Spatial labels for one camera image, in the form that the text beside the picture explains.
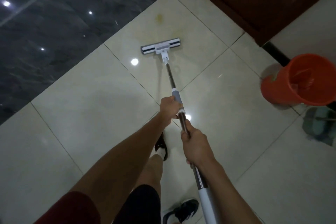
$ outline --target flat mop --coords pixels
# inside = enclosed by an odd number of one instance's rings
[[[141,52],[144,55],[153,52],[155,52],[156,54],[161,54],[162,60],[165,63],[168,71],[169,81],[172,88],[172,95],[175,96],[176,101],[182,103],[180,93],[176,89],[173,75],[170,70],[169,57],[168,57],[168,50],[170,48],[177,47],[180,45],[181,45],[180,39],[175,38],[168,41],[159,42],[156,44],[141,46]],[[190,133],[186,127],[186,112],[183,107],[179,109],[177,115],[180,119],[182,129],[187,133],[188,137],[190,138]],[[216,211],[216,206],[214,204],[211,191],[208,188],[208,184],[204,179],[203,175],[201,174],[201,172],[198,170],[198,168],[195,167],[194,164],[191,164],[191,167],[194,171],[194,175],[196,178],[196,184],[198,187],[199,198],[201,199],[201,205],[205,221],[207,224],[219,224],[220,223],[219,215]]]

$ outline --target black shorts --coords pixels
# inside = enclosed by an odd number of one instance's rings
[[[161,203],[156,190],[149,185],[140,185],[129,194],[113,224],[160,224]]]

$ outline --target wall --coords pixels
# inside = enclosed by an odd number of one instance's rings
[[[317,53],[336,65],[336,0],[320,0],[271,39],[280,51],[293,58]]]

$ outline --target shoe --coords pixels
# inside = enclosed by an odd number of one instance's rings
[[[166,151],[165,157],[163,158],[163,161],[165,161],[168,158],[168,149],[164,140],[163,132],[154,146],[155,152],[157,152],[159,148],[163,148]]]
[[[172,224],[174,222],[183,223],[192,218],[198,209],[198,201],[196,199],[188,199],[183,201],[178,207],[166,211],[162,219],[162,224]]]

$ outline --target white handle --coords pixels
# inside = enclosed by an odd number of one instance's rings
[[[209,188],[200,189],[198,191],[199,198],[201,199],[201,205],[205,222],[207,224],[220,224],[220,217],[216,209],[216,205],[213,201],[212,194]]]

